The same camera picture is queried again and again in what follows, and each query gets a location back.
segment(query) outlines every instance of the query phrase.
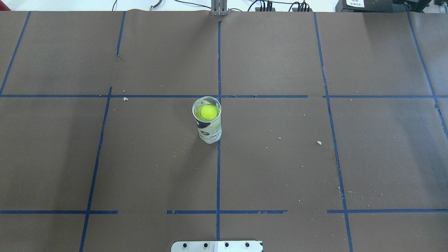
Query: red object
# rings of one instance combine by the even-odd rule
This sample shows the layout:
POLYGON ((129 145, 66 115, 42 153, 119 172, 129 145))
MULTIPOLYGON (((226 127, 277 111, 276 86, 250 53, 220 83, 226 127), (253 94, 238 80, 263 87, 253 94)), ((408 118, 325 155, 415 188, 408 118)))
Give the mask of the red object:
POLYGON ((11 9, 8 8, 2 0, 0 0, 0 10, 11 10, 11 9))

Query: can rim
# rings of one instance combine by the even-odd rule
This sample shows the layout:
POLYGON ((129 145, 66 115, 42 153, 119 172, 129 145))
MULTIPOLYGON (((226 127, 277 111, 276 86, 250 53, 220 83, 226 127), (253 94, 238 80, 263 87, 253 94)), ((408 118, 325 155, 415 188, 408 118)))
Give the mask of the can rim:
POLYGON ((220 101, 218 101, 218 100, 217 100, 215 97, 213 97, 213 96, 203 96, 203 97, 197 99, 197 100, 193 103, 193 106, 191 107, 191 113, 193 113, 194 118, 195 118, 196 120, 198 120, 199 122, 214 122, 214 121, 218 120, 218 118, 221 117, 221 111, 222 111, 222 107, 221 107, 221 103, 220 103, 220 101), (194 114, 194 106, 196 105, 196 103, 197 103, 199 100, 202 100, 202 99, 204 99, 204 98, 212 98, 213 100, 216 101, 217 104, 220 105, 220 112, 219 112, 219 114, 216 116, 215 119, 213 119, 213 120, 211 120, 211 121, 203 121, 203 120, 200 120, 200 119, 197 118, 196 115, 194 114))

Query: tennis ball can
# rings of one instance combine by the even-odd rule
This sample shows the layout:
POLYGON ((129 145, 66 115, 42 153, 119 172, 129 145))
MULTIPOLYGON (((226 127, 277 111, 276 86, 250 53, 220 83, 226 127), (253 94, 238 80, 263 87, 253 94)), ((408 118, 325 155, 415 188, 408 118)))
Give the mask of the tennis ball can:
POLYGON ((194 102, 192 112, 198 126, 199 137, 206 143, 218 142, 221 138, 221 104, 211 96, 194 102))

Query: cylindrical can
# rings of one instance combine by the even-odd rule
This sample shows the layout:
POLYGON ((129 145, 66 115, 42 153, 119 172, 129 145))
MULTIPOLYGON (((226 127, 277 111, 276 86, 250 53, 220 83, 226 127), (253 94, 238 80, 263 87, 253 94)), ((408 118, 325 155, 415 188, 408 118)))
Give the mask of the cylindrical can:
POLYGON ((199 137, 202 140, 204 140, 204 142, 206 142, 206 143, 218 142, 219 139, 221 138, 221 104, 220 104, 220 102, 211 96, 204 96, 194 102, 191 111, 193 112, 193 116, 196 119, 196 125, 198 126, 199 137), (211 104, 213 106, 216 106, 219 110, 218 116, 211 121, 203 121, 203 120, 199 119, 197 116, 199 109, 206 104, 211 104))

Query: tennis ball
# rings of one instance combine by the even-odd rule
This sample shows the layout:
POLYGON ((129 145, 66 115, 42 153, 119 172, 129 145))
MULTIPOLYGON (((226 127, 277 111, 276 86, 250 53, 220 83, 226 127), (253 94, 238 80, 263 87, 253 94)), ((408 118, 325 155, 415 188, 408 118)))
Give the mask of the tennis ball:
POLYGON ((211 121, 215 119, 218 116, 218 108, 211 105, 211 104, 205 104, 201 107, 201 117, 206 121, 211 121))

